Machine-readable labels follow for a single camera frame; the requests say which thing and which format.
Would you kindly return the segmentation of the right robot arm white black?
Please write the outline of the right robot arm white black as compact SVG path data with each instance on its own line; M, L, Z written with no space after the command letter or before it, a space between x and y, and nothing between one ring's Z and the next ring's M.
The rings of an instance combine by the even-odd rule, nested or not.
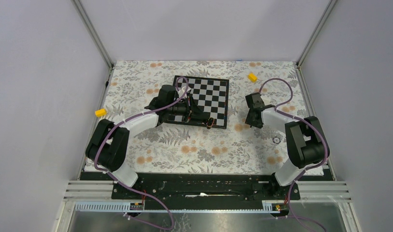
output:
M299 118L279 112L276 106L265 104L260 93L245 96L249 108L245 123L261 129L270 126L283 132L286 138L288 160L274 174L269 185L270 196L281 199L288 192L288 185L304 171L324 164L330 155L320 121L315 116Z

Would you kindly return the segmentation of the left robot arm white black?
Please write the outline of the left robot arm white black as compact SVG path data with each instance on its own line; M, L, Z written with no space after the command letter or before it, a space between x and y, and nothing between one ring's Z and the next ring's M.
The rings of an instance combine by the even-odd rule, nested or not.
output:
M208 129L214 124L214 118L198 107L187 87L177 89L163 85L143 112L119 123L100 120L85 155L95 163L97 170L123 183L123 193L135 199L140 196L142 187L137 182L137 173L125 164L128 142L139 133L167 122L170 116L179 116L183 123L195 122Z

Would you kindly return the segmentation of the black earbud charging case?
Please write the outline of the black earbud charging case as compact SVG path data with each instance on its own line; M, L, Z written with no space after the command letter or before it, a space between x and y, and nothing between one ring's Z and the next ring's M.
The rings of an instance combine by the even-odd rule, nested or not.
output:
M211 128L213 127L214 123L215 123L215 119L212 118L212 117L210 117L210 118L206 121L206 123L205 123L206 128L207 128L207 129L211 129Z

